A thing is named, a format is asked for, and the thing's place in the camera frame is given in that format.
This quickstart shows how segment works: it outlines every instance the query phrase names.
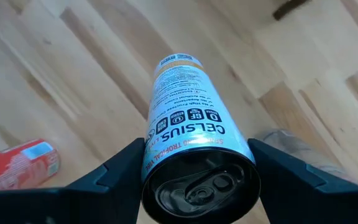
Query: red soda can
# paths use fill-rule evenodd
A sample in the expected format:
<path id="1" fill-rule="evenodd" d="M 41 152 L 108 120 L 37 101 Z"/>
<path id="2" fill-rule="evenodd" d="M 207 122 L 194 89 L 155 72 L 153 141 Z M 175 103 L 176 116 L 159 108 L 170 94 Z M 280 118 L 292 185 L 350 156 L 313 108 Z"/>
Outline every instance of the red soda can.
<path id="1" fill-rule="evenodd" d="M 54 176 L 60 167 L 56 149 L 43 139 L 0 152 L 0 190 L 34 188 Z"/>

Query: hardwood floor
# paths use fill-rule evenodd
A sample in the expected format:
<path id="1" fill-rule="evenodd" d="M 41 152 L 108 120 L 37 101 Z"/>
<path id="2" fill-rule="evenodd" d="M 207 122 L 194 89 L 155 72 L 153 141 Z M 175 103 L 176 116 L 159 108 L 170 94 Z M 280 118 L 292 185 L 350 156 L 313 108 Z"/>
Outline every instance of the hardwood floor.
<path id="1" fill-rule="evenodd" d="M 358 0 L 0 0 L 0 150 L 44 138 L 66 185 L 144 136 L 153 70 L 199 58 L 247 138 L 286 128 L 358 181 Z M 153 223 L 143 210 L 139 223 Z M 237 223 L 268 223 L 260 203 Z"/>

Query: can label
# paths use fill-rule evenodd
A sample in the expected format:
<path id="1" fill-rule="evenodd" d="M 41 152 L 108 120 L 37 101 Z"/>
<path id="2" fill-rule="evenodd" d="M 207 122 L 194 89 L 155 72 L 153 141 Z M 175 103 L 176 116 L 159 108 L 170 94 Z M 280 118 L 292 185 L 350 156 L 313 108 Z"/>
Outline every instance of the can label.
<path id="1" fill-rule="evenodd" d="M 0 152 L 0 190 L 28 189 L 59 170 L 57 150 L 43 139 Z"/>
<path id="2" fill-rule="evenodd" d="M 167 157 L 196 147 L 231 149 L 255 163 L 200 61 L 187 54 L 170 55 L 159 63 L 155 76 L 143 182 Z"/>

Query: dark object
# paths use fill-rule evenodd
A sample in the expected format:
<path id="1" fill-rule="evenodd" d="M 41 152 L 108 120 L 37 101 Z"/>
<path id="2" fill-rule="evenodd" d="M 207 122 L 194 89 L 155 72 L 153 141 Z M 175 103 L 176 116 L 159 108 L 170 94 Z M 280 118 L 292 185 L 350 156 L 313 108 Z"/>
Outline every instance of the dark object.
<path id="1" fill-rule="evenodd" d="M 358 223 L 357 185 L 258 140 L 248 143 L 271 223 Z M 137 139 L 65 188 L 0 192 L 0 223 L 135 223 L 143 150 Z"/>
<path id="2" fill-rule="evenodd" d="M 288 0 L 286 3 L 282 4 L 274 13 L 273 17 L 277 21 L 282 19 L 285 15 L 287 15 L 292 10 L 296 9 L 298 6 L 304 4 L 309 0 Z"/>
<path id="3" fill-rule="evenodd" d="M 142 203 L 159 223 L 232 223 L 259 198 L 255 165 L 225 148 L 182 151 L 154 170 L 146 178 Z"/>

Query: energy drink can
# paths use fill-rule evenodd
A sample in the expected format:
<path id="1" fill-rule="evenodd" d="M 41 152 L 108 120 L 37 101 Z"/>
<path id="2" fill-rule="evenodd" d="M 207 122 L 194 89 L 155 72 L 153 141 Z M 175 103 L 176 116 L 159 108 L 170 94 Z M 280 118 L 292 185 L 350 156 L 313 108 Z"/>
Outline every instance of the energy drink can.
<path id="1" fill-rule="evenodd" d="M 0 190 L 29 189 L 55 175 L 60 167 L 57 150 L 43 139 L 0 152 Z"/>
<path id="2" fill-rule="evenodd" d="M 159 223 L 231 223 L 256 203 L 255 159 L 199 60 L 155 70 L 142 203 Z"/>

